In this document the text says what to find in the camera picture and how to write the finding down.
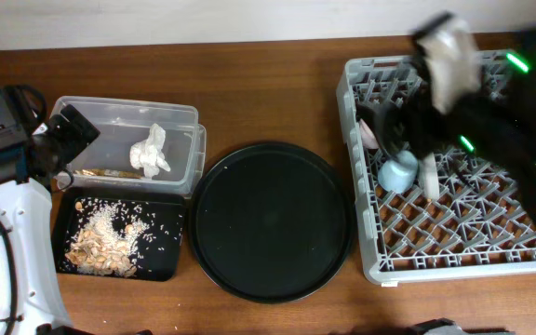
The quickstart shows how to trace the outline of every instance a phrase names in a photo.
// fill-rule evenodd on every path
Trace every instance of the tissue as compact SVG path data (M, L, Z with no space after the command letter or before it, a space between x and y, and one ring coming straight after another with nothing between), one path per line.
M165 144L165 130L157 124L150 127L148 139L139 141L129 149L129 163L135 169L144 168L144 178L156 176L162 168L170 172L171 167L161 152Z

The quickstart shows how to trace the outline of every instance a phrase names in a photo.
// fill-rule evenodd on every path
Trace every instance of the white wall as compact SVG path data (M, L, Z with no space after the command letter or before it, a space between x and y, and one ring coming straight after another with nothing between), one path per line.
M536 22L536 0L0 0L0 49L407 34L444 9L475 32Z

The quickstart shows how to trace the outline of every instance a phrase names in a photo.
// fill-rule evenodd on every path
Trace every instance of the dish rack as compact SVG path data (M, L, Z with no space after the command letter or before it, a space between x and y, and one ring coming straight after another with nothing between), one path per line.
M503 100L511 69L507 50L483 51L484 85ZM435 153L440 198L429 201L418 182L404 194L378 185L385 161L380 150L364 151L355 121L356 103L367 106L403 101L422 80L409 57L349 60L337 88L342 135L349 150L355 210L365 277L398 283L536 273L536 231L517 198L516 182L483 159L449 147ZM447 171L449 162L475 188Z

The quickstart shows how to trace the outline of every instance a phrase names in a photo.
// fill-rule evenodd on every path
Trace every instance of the light blue cup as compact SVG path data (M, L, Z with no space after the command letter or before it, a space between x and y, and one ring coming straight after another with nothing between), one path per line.
M396 160L386 161L378 172L378 183L388 192L402 194L406 192L415 181L419 162L415 156L403 150L396 156Z

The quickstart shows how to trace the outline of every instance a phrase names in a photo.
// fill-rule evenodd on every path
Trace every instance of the black round tray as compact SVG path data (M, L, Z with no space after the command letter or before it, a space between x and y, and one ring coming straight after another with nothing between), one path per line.
M195 189L189 216L206 274L254 302L290 302L324 286L354 231L353 206L328 163L275 142L224 157Z

